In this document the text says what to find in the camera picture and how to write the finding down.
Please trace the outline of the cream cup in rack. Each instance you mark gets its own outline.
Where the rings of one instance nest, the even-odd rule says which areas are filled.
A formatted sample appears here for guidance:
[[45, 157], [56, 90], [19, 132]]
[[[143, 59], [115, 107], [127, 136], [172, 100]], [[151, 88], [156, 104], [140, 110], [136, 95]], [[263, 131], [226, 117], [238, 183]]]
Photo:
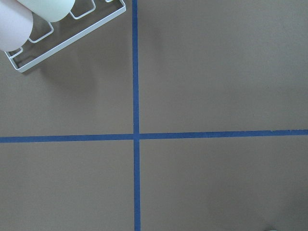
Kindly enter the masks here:
[[75, 4], [75, 0], [19, 0], [18, 2], [48, 22], [62, 20]]

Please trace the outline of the pink cup in rack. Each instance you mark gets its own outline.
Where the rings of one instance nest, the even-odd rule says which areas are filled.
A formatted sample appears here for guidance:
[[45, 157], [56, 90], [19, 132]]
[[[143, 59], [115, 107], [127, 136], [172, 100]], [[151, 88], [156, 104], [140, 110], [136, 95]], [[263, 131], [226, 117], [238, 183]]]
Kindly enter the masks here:
[[14, 51], [28, 40], [33, 28], [32, 12], [16, 0], [0, 2], [0, 49]]

